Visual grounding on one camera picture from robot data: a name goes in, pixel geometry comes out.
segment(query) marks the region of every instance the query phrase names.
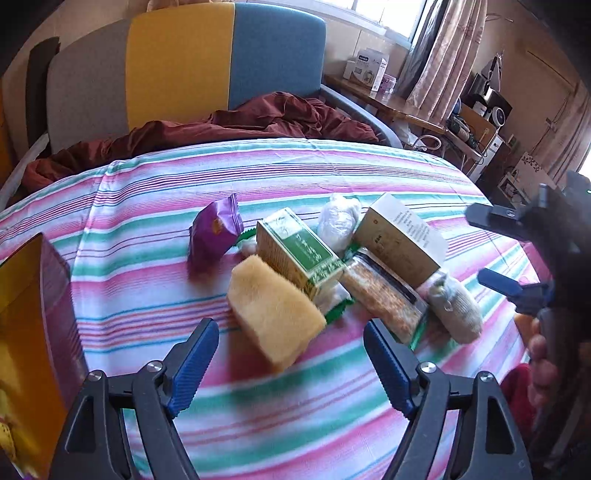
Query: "striped bedsheet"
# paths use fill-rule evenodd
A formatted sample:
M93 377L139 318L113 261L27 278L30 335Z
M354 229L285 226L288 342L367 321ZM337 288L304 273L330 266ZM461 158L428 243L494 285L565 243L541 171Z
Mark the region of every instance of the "striped bedsheet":
M421 359L448 373L502 378L524 346L513 307L482 288L482 267L532 282L517 242L470 227L463 211L486 202L456 168L430 155L334 141L221 142L143 155L59 181L0 215L0 260L44 232L72 269L74 310L90 369L134 372L161 359L205 316L220 345L189 409L175 421L201 478L380 478L407 422L386 398L362 344L369 313L356 304L279 376L233 318L225 293L235 249L208 272L187 269L188 228L212 200L238 194L246 228L289 206L314 226L333 192L364 210L391 192L449 242L445 267L476 297L482 337L458 346L436 323ZM150 476L131 413L129 440ZM446 423L432 478L452 442Z

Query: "white plastic bag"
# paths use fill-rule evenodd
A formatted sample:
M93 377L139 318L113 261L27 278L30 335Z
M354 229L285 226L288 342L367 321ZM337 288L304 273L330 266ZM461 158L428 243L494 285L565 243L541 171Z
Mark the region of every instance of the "white plastic bag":
M346 199L333 193L322 207L318 221L318 236L337 255L349 246L353 231L359 221L361 203L358 199Z
M246 240L242 240L239 245L238 249L244 258L248 258L251 255L256 254L256 235L253 235Z
M344 286L337 283L332 288L321 290L314 299L314 305L322 312L322 315L326 315L343 300L351 300L351 295Z
M482 333L480 307L461 282L445 272L431 288L429 304L457 343L472 343Z

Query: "green box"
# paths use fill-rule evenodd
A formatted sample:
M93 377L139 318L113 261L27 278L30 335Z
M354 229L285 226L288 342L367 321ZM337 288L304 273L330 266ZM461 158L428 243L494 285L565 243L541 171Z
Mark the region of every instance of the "green box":
M333 287L345 265L339 257L289 208L256 225L258 255L310 300Z

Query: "cardboard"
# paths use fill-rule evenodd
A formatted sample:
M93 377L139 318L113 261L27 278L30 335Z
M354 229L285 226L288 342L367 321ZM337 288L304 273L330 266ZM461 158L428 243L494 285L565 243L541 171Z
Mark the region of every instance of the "cardboard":
M310 300L340 279L345 264L289 208L256 225L258 255Z
M462 104L460 116L470 127L470 132L474 135L476 140L480 142L480 148L482 151L485 152L488 150L488 147L491 146L492 141L496 137L497 128L484 117L481 117L473 109L464 104Z
M447 241L389 193L369 207L353 236L412 288L445 261Z
M388 58L386 55L371 48L364 48L359 50L357 54L351 80L370 87L372 92L377 92L387 66Z

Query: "red blanket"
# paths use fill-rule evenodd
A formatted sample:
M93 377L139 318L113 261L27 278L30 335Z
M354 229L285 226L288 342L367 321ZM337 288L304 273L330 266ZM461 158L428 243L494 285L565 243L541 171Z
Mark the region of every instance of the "red blanket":
M207 120L177 124L154 120L115 140L79 142L27 166L22 185L29 193L113 160L187 145L251 138L321 138L378 143L368 125L351 120L316 98L274 92L234 111L218 110Z

